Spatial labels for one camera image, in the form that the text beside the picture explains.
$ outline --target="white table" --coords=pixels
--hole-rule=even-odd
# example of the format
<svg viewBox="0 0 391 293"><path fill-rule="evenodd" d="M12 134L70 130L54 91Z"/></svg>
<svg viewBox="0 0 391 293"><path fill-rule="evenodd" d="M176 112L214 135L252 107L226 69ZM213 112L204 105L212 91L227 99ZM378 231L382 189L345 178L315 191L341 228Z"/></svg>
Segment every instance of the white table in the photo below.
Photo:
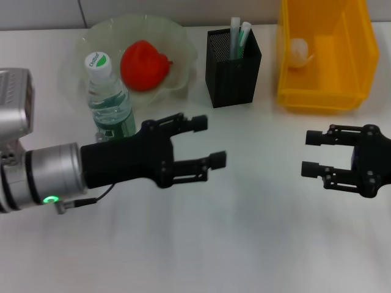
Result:
<svg viewBox="0 0 391 293"><path fill-rule="evenodd" d="M390 188L367 200L300 176L302 161L349 168L352 151L305 146L308 129L374 123L391 137L391 23L374 27L381 58L371 97L333 117L276 106L275 26L253 28L263 54L254 102L213 109L204 74L206 32L215 28L189 28L199 58L188 99L136 110L136 122L207 114L208 131L174 138L175 157L227 150L227 168L166 190L147 179L121 183L62 216L52 206L0 216L1 292L391 292ZM93 121L64 77L84 33L0 32L0 66L30 68L35 82L27 149L94 143Z"/></svg>

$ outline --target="black mesh pen holder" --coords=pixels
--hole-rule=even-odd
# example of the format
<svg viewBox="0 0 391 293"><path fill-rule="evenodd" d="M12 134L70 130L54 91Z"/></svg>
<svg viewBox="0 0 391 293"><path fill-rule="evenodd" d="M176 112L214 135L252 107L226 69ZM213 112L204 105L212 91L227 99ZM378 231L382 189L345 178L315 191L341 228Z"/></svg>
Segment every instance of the black mesh pen holder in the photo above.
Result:
<svg viewBox="0 0 391 293"><path fill-rule="evenodd" d="M251 103L262 54L252 30L242 56L228 60L230 29L208 32L205 81L214 108Z"/></svg>

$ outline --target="apple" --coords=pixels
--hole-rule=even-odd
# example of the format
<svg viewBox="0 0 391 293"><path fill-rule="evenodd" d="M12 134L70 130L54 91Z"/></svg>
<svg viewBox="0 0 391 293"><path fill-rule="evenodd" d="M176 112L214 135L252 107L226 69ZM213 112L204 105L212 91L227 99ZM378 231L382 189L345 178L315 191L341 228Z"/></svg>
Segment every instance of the apple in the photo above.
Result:
<svg viewBox="0 0 391 293"><path fill-rule="evenodd" d="M123 53L120 71L125 85L145 91L157 87L170 71L167 56L145 40L132 44Z"/></svg>

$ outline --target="yellow plastic bin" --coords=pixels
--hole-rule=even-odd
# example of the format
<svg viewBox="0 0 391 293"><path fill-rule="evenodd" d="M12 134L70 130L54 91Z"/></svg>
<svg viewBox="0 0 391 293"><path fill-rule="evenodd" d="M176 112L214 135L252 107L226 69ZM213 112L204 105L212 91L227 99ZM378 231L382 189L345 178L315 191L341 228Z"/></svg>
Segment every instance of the yellow plastic bin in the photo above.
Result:
<svg viewBox="0 0 391 293"><path fill-rule="evenodd" d="M291 40L313 59L290 67ZM365 0L282 0L277 28L278 103L299 112L358 108L371 89L379 49Z"/></svg>

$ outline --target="marker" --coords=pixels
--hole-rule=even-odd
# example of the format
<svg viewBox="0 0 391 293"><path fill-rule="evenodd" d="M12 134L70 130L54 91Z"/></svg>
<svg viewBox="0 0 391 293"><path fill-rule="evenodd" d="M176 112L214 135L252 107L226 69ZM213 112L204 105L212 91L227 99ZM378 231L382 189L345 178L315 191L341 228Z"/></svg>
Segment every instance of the marker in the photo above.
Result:
<svg viewBox="0 0 391 293"><path fill-rule="evenodd" d="M242 27L241 27L240 33L239 33L239 48L238 48L238 56L237 56L238 58L240 58L242 56L244 47L247 42L247 38L250 34L250 30L251 30L251 24L248 23L247 21L243 21Z"/></svg>
<svg viewBox="0 0 391 293"><path fill-rule="evenodd" d="M239 46L239 27L240 17L231 17L230 54L228 56L229 60L237 59Z"/></svg>

